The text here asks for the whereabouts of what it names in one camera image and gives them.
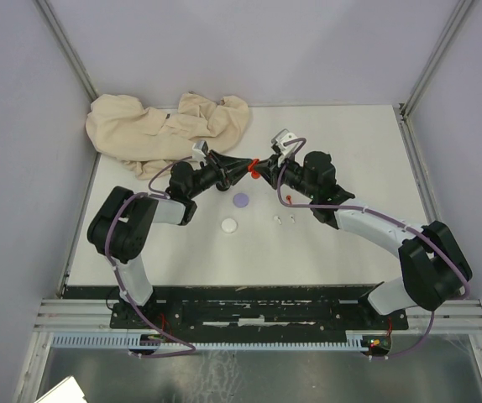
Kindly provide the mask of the red round charging case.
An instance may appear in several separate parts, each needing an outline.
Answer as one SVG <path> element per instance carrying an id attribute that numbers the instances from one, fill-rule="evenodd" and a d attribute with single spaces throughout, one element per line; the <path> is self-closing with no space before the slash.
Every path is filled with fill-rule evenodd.
<path id="1" fill-rule="evenodd" d="M 256 165 L 259 163 L 259 159 L 252 160 L 251 164 L 248 166 L 248 172 L 253 179 L 259 179 L 260 173 L 255 169 Z"/>

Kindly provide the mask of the black round charging case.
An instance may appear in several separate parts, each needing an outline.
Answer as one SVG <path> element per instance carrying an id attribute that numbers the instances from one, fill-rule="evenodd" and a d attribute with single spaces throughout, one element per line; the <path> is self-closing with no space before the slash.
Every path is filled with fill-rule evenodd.
<path id="1" fill-rule="evenodd" d="M 225 192 L 230 188 L 230 185 L 225 185 L 223 183 L 217 183 L 216 188 L 218 191 Z"/>

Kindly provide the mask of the purple round charging case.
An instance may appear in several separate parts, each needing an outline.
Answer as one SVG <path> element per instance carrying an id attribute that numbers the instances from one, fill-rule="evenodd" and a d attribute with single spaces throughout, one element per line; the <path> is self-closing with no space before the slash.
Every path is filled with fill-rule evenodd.
<path id="1" fill-rule="evenodd" d="M 249 196 L 243 192 L 237 193 L 233 196 L 233 204 L 236 208 L 245 208 L 249 204 Z"/>

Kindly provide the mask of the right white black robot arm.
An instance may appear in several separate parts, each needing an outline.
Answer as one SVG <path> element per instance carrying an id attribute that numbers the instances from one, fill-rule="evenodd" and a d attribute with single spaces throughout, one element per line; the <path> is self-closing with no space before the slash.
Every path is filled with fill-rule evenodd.
<path id="1" fill-rule="evenodd" d="M 377 328 L 388 314 L 413 306 L 435 311 L 470 292 L 472 270 L 446 224 L 410 224 L 369 207 L 337 183 L 329 154 L 312 151 L 301 164 L 275 154 L 254 161 L 249 172 L 277 191 L 289 186 L 309 198 L 306 208 L 319 222 L 358 235 L 398 258 L 400 276 L 376 285 L 357 309 L 365 327 Z"/>

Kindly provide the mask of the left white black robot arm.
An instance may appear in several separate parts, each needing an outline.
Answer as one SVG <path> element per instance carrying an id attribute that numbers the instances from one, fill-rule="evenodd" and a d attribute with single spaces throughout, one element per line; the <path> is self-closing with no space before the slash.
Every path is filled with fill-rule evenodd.
<path id="1" fill-rule="evenodd" d="M 197 205 L 194 198 L 216 187 L 226 191 L 237 184 L 253 164 L 251 159 L 207 151 L 195 169 L 187 158 L 167 166 L 169 185 L 164 192 L 135 193 L 116 186 L 87 229 L 87 240 L 113 267 L 120 297 L 127 303 L 129 318 L 139 327 L 150 327 L 158 307 L 149 301 L 153 286 L 141 258 L 149 230 L 154 224 L 185 226 Z"/>

